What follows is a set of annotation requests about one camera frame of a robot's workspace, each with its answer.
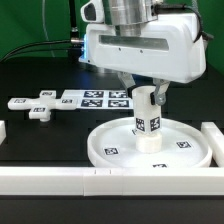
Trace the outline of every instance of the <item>white block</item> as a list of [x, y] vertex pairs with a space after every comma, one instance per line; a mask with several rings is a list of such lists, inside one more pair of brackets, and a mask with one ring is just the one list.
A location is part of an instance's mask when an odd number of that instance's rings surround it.
[[5, 122], [0, 121], [0, 145], [4, 141], [5, 137], [6, 137]]
[[55, 109], [58, 110], [75, 110], [78, 99], [74, 97], [66, 97], [56, 100]]
[[125, 169], [123, 195], [224, 195], [218, 168]]
[[36, 105], [29, 112], [30, 119], [40, 119], [41, 121], [49, 121], [51, 112], [45, 105]]
[[224, 167], [224, 135], [213, 122], [203, 122], [201, 132], [212, 148], [217, 165]]
[[83, 195], [83, 169], [0, 167], [0, 195]]
[[28, 110], [31, 108], [32, 100], [27, 98], [12, 98], [8, 102], [10, 110]]
[[91, 168], [84, 172], [84, 196], [122, 194], [122, 169]]

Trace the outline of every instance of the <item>black cable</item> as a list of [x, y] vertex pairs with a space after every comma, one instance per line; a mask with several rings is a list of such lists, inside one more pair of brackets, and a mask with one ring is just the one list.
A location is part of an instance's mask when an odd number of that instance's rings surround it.
[[69, 10], [70, 10], [70, 24], [72, 28], [77, 27], [76, 22], [76, 7], [74, 0], [69, 0]]
[[[20, 55], [20, 54], [27, 54], [27, 53], [37, 53], [37, 52], [43, 52], [43, 51], [67, 51], [70, 50], [70, 48], [53, 48], [53, 49], [38, 49], [38, 50], [28, 50], [28, 51], [20, 51], [13, 54], [10, 54], [9, 56], [5, 57], [0, 61], [0, 63], [7, 61], [9, 58]], [[72, 48], [72, 50], [81, 50], [81, 48]]]
[[197, 16], [197, 19], [198, 19], [198, 22], [199, 22], [199, 31], [198, 31], [198, 34], [194, 40], [194, 43], [197, 42], [202, 33], [203, 33], [203, 22], [202, 22], [202, 18], [201, 18], [201, 15], [200, 13], [193, 7], [191, 6], [187, 6], [186, 4], [158, 4], [155, 6], [155, 12], [157, 14], [160, 13], [160, 11], [163, 11], [163, 10], [190, 10], [192, 11], [193, 13], [195, 13], [195, 15]]
[[21, 47], [18, 47], [12, 51], [10, 51], [9, 53], [7, 53], [1, 60], [0, 63], [2, 61], [5, 60], [5, 58], [8, 58], [8, 56], [10, 56], [11, 54], [17, 53], [21, 50], [30, 48], [30, 47], [36, 47], [36, 46], [45, 46], [45, 45], [56, 45], [56, 44], [71, 44], [70, 40], [55, 40], [55, 41], [45, 41], [45, 42], [36, 42], [36, 43], [31, 43], [31, 44], [26, 44], [23, 45]]

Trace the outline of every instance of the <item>white cylinder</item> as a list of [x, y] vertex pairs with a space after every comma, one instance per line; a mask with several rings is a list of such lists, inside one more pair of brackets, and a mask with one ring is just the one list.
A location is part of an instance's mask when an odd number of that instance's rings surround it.
[[142, 86], [133, 90], [136, 149], [143, 153], [155, 153], [161, 150], [162, 135], [161, 107], [152, 105], [151, 93], [154, 86]]

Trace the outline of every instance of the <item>cable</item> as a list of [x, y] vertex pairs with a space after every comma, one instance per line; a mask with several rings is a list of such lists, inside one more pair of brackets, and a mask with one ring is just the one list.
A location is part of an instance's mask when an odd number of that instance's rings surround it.
[[[36, 52], [43, 52], [43, 51], [67, 51], [70, 50], [70, 48], [52, 48], [52, 49], [38, 49], [38, 50], [28, 50], [28, 51], [20, 51], [20, 52], [16, 52], [13, 54], [10, 54], [8, 57], [5, 57], [4, 59], [2, 59], [0, 61], [1, 62], [5, 62], [7, 61], [9, 58], [20, 55], [20, 54], [27, 54], [27, 53], [36, 53]], [[81, 48], [72, 48], [72, 50], [81, 50]]]
[[158, 4], [155, 6], [155, 12], [157, 14], [159, 14], [159, 12], [161, 10], [190, 10], [192, 11], [193, 13], [195, 13], [195, 15], [197, 16], [197, 19], [198, 19], [198, 22], [199, 22], [199, 31], [198, 31], [198, 34], [194, 40], [194, 43], [197, 42], [200, 37], [202, 36], [202, 33], [203, 33], [203, 23], [202, 23], [202, 18], [201, 18], [201, 15], [200, 13], [197, 11], [197, 9], [191, 7], [191, 6], [187, 6], [186, 4], [171, 4], [171, 5], [168, 5], [168, 4]]
[[[43, 25], [43, 30], [44, 30], [44, 35], [47, 41], [49, 41], [49, 36], [47, 32], [47, 27], [46, 27], [46, 1], [42, 0], [42, 25]], [[51, 55], [53, 58], [55, 58], [55, 54], [53, 51], [51, 51]]]
[[69, 0], [70, 24], [72, 29], [77, 29], [76, 4], [74, 0]]
[[198, 11], [198, 1], [197, 0], [192, 0], [192, 7]]
[[36, 46], [45, 46], [45, 45], [57, 45], [57, 44], [71, 44], [71, 40], [56, 40], [56, 41], [45, 41], [45, 42], [36, 42], [31, 44], [26, 44], [21, 47], [18, 47], [9, 53], [7, 53], [1, 60], [0, 63], [5, 60], [5, 58], [8, 58], [11, 54], [17, 53], [21, 50], [30, 48], [30, 47], [36, 47]]

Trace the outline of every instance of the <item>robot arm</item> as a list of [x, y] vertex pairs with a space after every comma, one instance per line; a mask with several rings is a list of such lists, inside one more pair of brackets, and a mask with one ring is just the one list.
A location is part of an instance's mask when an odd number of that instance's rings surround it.
[[180, 83], [200, 77], [206, 61], [197, 16], [159, 15], [157, 6], [158, 1], [148, 0], [87, 3], [82, 17], [90, 24], [85, 57], [80, 61]]

